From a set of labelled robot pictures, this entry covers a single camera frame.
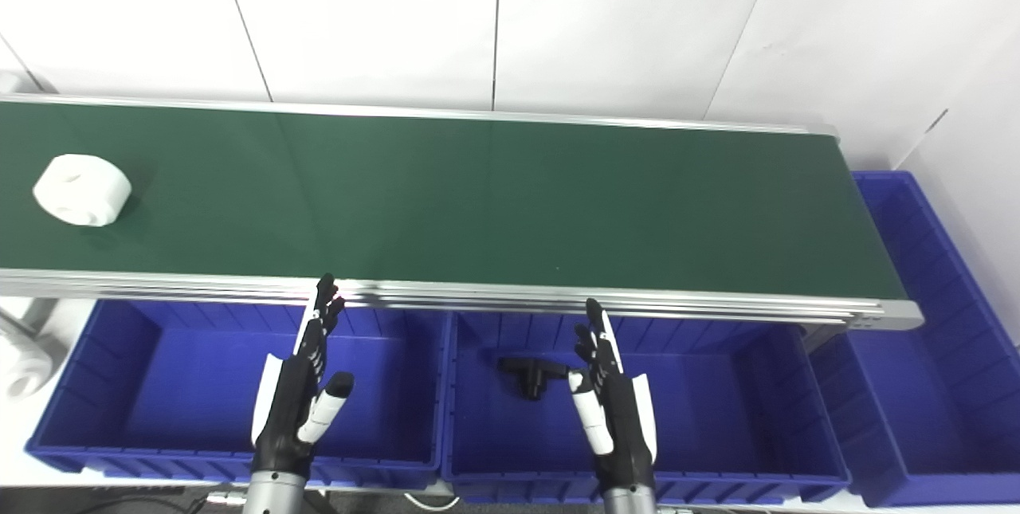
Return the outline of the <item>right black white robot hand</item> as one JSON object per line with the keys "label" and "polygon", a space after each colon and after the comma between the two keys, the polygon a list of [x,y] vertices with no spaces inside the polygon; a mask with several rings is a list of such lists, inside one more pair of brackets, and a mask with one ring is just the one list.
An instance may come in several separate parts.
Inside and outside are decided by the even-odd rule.
{"label": "right black white robot hand", "polygon": [[594,454],[598,491],[652,491],[658,433],[649,377],[626,373],[608,311],[594,297],[584,311],[589,321],[575,326],[583,367],[569,369],[567,382]]}

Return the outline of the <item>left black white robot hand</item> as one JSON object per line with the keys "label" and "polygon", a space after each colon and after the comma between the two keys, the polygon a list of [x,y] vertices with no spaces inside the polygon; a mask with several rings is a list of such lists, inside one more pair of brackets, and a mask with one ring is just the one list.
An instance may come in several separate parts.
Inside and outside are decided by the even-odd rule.
{"label": "left black white robot hand", "polygon": [[255,408],[251,479],[309,481],[318,441],[355,386],[351,372],[327,376],[328,339],[345,308],[335,276],[324,274],[303,311],[291,354],[265,360]]}

